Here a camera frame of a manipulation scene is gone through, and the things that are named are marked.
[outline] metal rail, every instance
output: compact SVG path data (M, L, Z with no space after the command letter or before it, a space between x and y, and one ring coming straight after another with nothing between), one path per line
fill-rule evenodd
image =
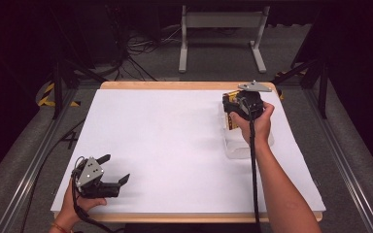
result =
M321 117L320 110L317 106L318 99L312 89L305 89L304 93L311 106L311 109L314 110L314 114L319 120L322 131L325 134L327 141L331 146L335 163L341 173L342 178L344 179L347 189L350 191L353 201L356 203L356 208L358 209L359 214L362 217L362 221L364 222L368 232L373 232L373 211L365 197L365 194L363 193L358 180L356 179L356 176L353 173L353 170L351 169L351 166L344 152L342 151L335 138L331 126L326 119L323 119Z
M72 102L76 92L76 89L67 90L63 101L63 106L68 106L68 104ZM45 161L45 157L52 143L53 136L56 133L56 130L63 117L65 116L67 110L68 108L63 108L62 111L59 113L58 118L51 122L48 131L45 134L43 141L41 142L41 145L38 147L38 150L36 151L28 169L26 170L25 175L23 176L22 180L19 183L19 186L17 187L17 191L15 192L11 203L8 205L7 210L0 220L0 233L9 232L12 225L14 224L14 221L17 218L17 214L19 213L23 202L28 196L33 183L37 179L39 168Z

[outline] wristband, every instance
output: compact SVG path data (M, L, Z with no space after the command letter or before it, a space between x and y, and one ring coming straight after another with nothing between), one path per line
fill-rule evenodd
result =
M54 228L56 228L56 229L58 229L60 232L62 232L62 233L68 233L68 232L66 232L66 230L65 229L63 229L62 227L60 227L58 224L56 224L55 222L53 222L52 224L51 224L51 226L53 226Z

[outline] white table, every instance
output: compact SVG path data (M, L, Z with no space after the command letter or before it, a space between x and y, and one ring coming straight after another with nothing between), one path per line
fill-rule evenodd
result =
M103 182L130 173L118 198L90 216L113 222L254 222L249 159L228 159L217 120L221 95L238 83L104 83L93 99L85 126L51 210L58 213L75 161L107 153ZM275 105L271 150L300 190L317 220L325 206L290 131L275 92L262 92ZM261 221L267 221L258 180Z

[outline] metal bar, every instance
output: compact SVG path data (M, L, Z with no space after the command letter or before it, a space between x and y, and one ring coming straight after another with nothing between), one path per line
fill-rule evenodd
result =
M271 83L274 84L274 85L280 84L283 81L285 81L285 80L291 78L292 76L298 74L299 72L314 66L316 64L316 62L317 62L317 60L310 60L308 62L302 63L301 65L291 69L290 71L286 72L282 76L280 76L280 77L276 78L275 80L271 81Z
M259 44L261 43L262 34L263 34L263 31L266 25L266 20L268 19L268 14L269 14L269 7L265 7L263 9L261 20L259 21L258 27L256 30L256 38L254 40L254 44L252 45L253 50L259 49Z
M188 12L186 27L258 27L262 18L262 12Z
M302 77L299 84L304 89L310 89L314 87L314 84L317 82L318 78L322 74L322 67L324 65L324 62L322 60L317 60L317 63L314 65L311 65L307 72L305 73L304 77Z
M73 100L76 91L76 89L69 89L67 91L64 100L64 106L69 105L69 103ZM17 187L17 191L15 192L14 197L12 198L7 210L0 220L0 233L9 232L11 226L14 224L14 221L17 218L17 214L19 213L23 202L25 201L29 193L32 184L37 179L39 168L45 160L45 156L48 152L48 149L50 148L52 138L57 128L59 127L60 122L65 116L67 109L68 108L62 109L62 111L59 113L58 118L54 119L51 122L41 145L38 147L38 150L36 151L28 169L26 170L25 175L23 176L22 180L19 183L19 186Z
M183 6L183 16L181 19L181 26L183 32L183 41L181 44L180 53L180 66L178 71L180 73L185 73L187 71L187 7Z
M68 67L70 68L73 68L73 69L76 69L76 70L79 70L81 71L83 74L85 74L86 76L96 80L96 81L99 81L100 83L103 83L103 82L107 82L108 80L98 76L97 74L93 73L92 71L86 69L85 67L82 67L80 65L78 65L77 63L71 61L71 60L68 60L68 59L64 59L63 60L63 63L65 65L67 65Z
M315 96L313 90L305 89L304 93L309 101L311 108L314 110L315 116L317 117L322 131L325 134L327 141L329 142L332 149L332 156L334 161L340 171L342 178L350 191L353 201L356 203L356 208L362 217L367 231L373 232L373 211L363 193L363 190L353 173L353 170L342 151L340 145L338 144L334 132L326 119L321 118L320 110L317 107L317 97Z

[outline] black wire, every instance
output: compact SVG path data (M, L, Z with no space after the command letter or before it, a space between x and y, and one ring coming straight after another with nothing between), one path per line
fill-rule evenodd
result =
M247 100L244 99L243 102L247 106L248 115L249 115L249 122L250 122L250 149L251 149L251 167L253 170L253 198L254 198L254 213L255 213L255 228L256 232L261 232L261 224L259 222L259 207L258 207L258 186L257 186L257 179L256 179L256 160L255 160L255 128L254 128L254 116L251 113L250 105L248 104Z
M47 152L47 154L45 155L45 158L44 158L44 161L42 162L39 170L38 170L38 173L36 175L36 178L35 178L35 181L33 182L32 184L32 187L31 187L31 193L30 193L30 196L29 196L29 200L28 200L28 203L27 203L27 206L26 206L26 210L25 210L25 215L23 216L23 221L22 221L22 226L20 228L20 232L23 232L24 229L25 229L25 225L26 225L26 221L27 221L27 217L29 215L29 210L30 210L30 207L31 207L31 204L32 204L32 199L33 199L33 196L34 196L34 193L35 193L35 187L36 187L36 184L38 182L38 179L39 179L39 176L41 175L41 172L42 172L42 169L44 168L44 165L45 163L47 162L48 160L48 157L50 156L50 154L52 153L52 151L56 148L56 146L62 141L63 138L66 138L68 137L69 135L72 134L73 130L76 129L80 124L82 124L83 122L85 121L85 118L83 120L81 120L80 122L78 122L73 128L71 128L67 133L65 133L51 148L50 150Z
M117 81L117 80L118 80L119 75L120 75L120 69L118 68L118 69L117 69L117 75L115 76L114 81Z
M132 36L132 37L128 40L128 43L127 43L127 44L128 44L127 49L128 49L129 51L134 51L134 52L136 52L136 53L132 53L132 52L130 52L129 54L130 54L130 55L139 55L139 54L142 54L142 53L151 53L151 52L155 51L156 49L158 49L158 48L161 47L161 46L168 45L169 43L171 43L172 41L174 41L174 40L171 40L171 37L174 37L174 36L175 36L179 31L180 31L180 29L181 29L181 28L177 29L177 31L175 31L174 33L172 33L169 37L167 37L167 38L165 38L165 39L161 39L159 44L156 44L156 43L154 43L153 41L151 41L151 40L146 40L146 39L144 39L144 41L139 41L139 42L138 42L138 40L135 40L135 42L130 43L131 40L132 40L133 38L137 38L137 37L145 38L145 37L143 37L143 36L137 36L137 35ZM132 48L132 47L134 47L134 46L136 46L136 45L141 46L141 44L144 44L144 45L143 45L143 48L142 48L141 50L135 50L135 49Z
M144 43L144 42L147 42L149 40L146 39L146 37L140 33L136 33L135 35L133 36L129 36L128 40L127 40L127 44L129 44L131 42L132 39L135 39L135 42L132 43L132 44L140 44L140 43Z
M144 68L142 68L142 66L141 66L140 64L138 64L138 62L136 62L134 59L132 59L131 56L128 56L128 59L131 60L131 61L133 61L133 62L134 62L134 63L135 63L139 68L141 68L141 70L144 71L145 74L147 74L147 75L148 75L152 80L157 81L156 78L154 78L152 75L150 75L150 73L148 73Z
M138 74L141 76L142 80L144 81L145 78L144 78L144 76L142 75L141 71L139 71L139 70L135 67L133 61L131 61L131 60L128 60L128 61L129 61L129 63L131 63L131 65L134 67L134 69L135 69L136 71L138 71Z
M73 173L72 173L72 200L74 202L74 210L77 213L77 216L82 221L84 221L86 223L89 223L91 225L97 226L97 227L103 229L104 231L106 231L108 233L117 233L117 232L120 232L121 230L124 230L124 228L119 228L117 230L111 230L106 225L104 225L104 224L102 224L102 223L100 223L100 222L98 222L94 219L89 218L89 215L80 206L78 206L76 178L77 178L77 172L74 170Z
M120 61L117 64L115 64L111 69L108 69L108 70L105 70L105 71L100 71L100 72L93 72L93 71L91 71L91 72L93 72L95 75L98 75L98 76L104 78L104 77L114 73L117 69L119 69L119 66L121 66L121 65L122 65L122 62ZM79 76L80 78L87 77L86 74L76 74L76 75Z
M85 159L83 156L79 156L78 158L77 158L77 161L75 161L75 167L74 168L77 168L77 164L78 164L78 161L80 160L80 159Z
M139 80L139 81L141 81L141 79L138 79L138 78L134 77L133 75L131 75L131 74L130 74L126 69L125 69L125 67L122 66L122 69L123 69L123 71L124 71L126 74L128 74L130 77L134 78L135 80Z

